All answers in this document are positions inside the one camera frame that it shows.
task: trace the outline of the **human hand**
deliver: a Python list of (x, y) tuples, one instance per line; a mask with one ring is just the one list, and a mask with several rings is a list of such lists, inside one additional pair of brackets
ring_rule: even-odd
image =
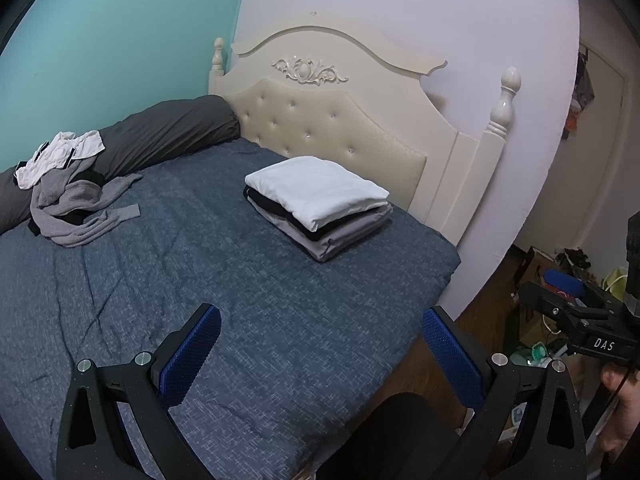
[[(613, 393), (620, 385), (625, 373), (626, 368), (609, 363), (602, 368), (600, 379), (606, 389)], [(620, 455), (640, 423), (639, 374), (640, 372), (629, 374), (618, 392), (620, 402), (598, 436), (600, 449), (611, 453), (614, 459)]]

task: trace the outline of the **bedpost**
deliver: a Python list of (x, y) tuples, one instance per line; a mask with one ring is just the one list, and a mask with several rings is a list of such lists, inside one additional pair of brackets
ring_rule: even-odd
[(451, 155), (452, 158), (459, 156), (464, 159), (468, 156), (465, 153), (468, 153), (472, 157), (458, 196), (440, 229), (442, 235), (454, 245), (458, 244), (465, 233), (489, 186), (491, 177), (494, 176), (507, 133), (513, 123), (513, 98), (520, 90), (521, 84), (518, 69), (510, 66), (502, 74), (500, 82), (502, 83), (500, 100), (492, 108), (489, 123), (480, 140), (459, 135), (454, 146), (454, 150), (459, 147), (459, 153)]
[(225, 75), (225, 69), (222, 67), (222, 49), (225, 47), (223, 38), (216, 38), (213, 44), (213, 58), (211, 59), (211, 70), (209, 71), (209, 94), (217, 94), (217, 80)]
[(500, 102), (492, 108), (484, 134), (495, 134), (506, 139), (513, 122), (513, 98), (522, 84), (520, 72), (516, 67), (510, 66), (502, 74), (500, 82), (502, 83)]

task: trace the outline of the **folded white shirt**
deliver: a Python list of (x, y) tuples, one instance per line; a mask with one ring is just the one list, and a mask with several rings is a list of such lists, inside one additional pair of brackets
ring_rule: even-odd
[(31, 189), (47, 171), (64, 168), (70, 160), (89, 158), (104, 150), (98, 130), (91, 130), (76, 138), (73, 132), (60, 132), (47, 144), (41, 144), (27, 161), (15, 170), (20, 189)]
[(289, 211), (311, 232), (343, 216), (386, 205), (389, 192), (340, 164), (314, 156), (296, 156), (244, 178)]

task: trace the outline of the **blue gripper pad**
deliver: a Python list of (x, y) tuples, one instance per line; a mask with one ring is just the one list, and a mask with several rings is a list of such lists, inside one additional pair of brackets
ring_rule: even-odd
[(221, 326), (220, 311), (209, 305), (164, 366), (159, 377), (158, 400), (165, 409), (177, 406), (184, 400), (220, 336)]
[(422, 336), (436, 357), (460, 404), (480, 412), (484, 406), (482, 375), (456, 337), (432, 308), (422, 315)]

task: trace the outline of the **blue bed sheet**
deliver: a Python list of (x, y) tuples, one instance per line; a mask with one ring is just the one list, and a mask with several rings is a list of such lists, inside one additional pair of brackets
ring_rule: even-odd
[(0, 415), (45, 480), (71, 367), (153, 350), (200, 303), (220, 308), (222, 334), (170, 413), (217, 478), (290, 479), (402, 359), (455, 248), (396, 208), (316, 262), (242, 196), (246, 174), (280, 160), (238, 139), (148, 168), (116, 202), (142, 216), (84, 247), (24, 223), (0, 236)]

